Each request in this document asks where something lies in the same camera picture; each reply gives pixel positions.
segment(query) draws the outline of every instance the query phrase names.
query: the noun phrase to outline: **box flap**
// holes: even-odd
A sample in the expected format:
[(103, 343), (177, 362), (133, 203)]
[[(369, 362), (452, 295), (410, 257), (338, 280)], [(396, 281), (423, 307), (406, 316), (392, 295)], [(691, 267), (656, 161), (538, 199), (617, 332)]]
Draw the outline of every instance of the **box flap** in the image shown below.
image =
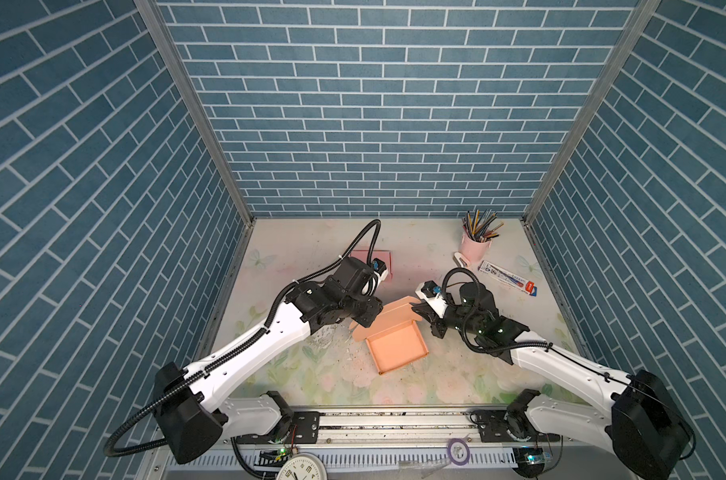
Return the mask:
[(412, 320), (422, 320), (420, 315), (410, 309), (411, 303), (419, 302), (421, 302), (421, 300), (413, 296), (405, 296), (395, 302), (387, 303), (381, 313), (379, 313), (379, 315), (370, 324), (370, 327), (365, 328), (355, 322), (353, 322), (353, 325), (350, 325), (350, 328), (354, 328), (352, 331), (352, 339), (356, 342), (362, 342), (369, 336), (391, 329), (401, 323), (410, 322)]

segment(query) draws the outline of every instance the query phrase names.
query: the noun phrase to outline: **round clock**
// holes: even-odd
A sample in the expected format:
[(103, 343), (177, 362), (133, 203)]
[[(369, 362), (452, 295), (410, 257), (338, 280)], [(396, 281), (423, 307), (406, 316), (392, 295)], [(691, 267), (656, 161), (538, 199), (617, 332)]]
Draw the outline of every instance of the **round clock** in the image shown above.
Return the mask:
[(280, 469), (276, 480), (328, 480), (325, 466), (309, 453), (292, 456)]

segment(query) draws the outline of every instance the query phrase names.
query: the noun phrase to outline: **brick wall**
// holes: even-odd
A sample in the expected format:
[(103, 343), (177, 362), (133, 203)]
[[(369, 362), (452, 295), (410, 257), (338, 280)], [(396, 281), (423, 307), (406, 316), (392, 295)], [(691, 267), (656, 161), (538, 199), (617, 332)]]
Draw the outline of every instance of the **brick wall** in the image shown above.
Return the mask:
[(636, 0), (160, 3), (257, 216), (520, 216)]
[(726, 478), (726, 0), (663, 0), (534, 229), (601, 362), (693, 419)]
[(0, 479), (136, 472), (241, 229), (132, 0), (0, 0)]

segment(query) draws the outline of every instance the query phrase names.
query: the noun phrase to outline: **pencil holder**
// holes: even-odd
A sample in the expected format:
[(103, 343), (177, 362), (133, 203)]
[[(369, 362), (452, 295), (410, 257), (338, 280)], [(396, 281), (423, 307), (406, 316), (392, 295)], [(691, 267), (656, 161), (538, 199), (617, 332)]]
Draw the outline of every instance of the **pencil holder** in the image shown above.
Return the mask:
[(483, 259), (483, 256), (488, 251), (489, 246), (491, 246), (490, 239), (483, 243), (475, 242), (467, 236), (466, 232), (464, 232), (464, 235), (461, 238), (459, 252), (464, 255), (471, 264), (477, 264)]

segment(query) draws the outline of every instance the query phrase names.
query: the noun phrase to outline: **blue brick wall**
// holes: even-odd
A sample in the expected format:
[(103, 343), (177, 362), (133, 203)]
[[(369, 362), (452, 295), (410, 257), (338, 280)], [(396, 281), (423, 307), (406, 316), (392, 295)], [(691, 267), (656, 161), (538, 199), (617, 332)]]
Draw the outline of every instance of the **blue brick wall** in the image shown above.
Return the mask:
[(241, 229), (132, 0), (0, 0), (0, 479), (136, 473)]
[(662, 0), (534, 230), (595, 358), (657, 372), (726, 478), (726, 0)]
[(635, 3), (160, 1), (257, 216), (520, 216)]

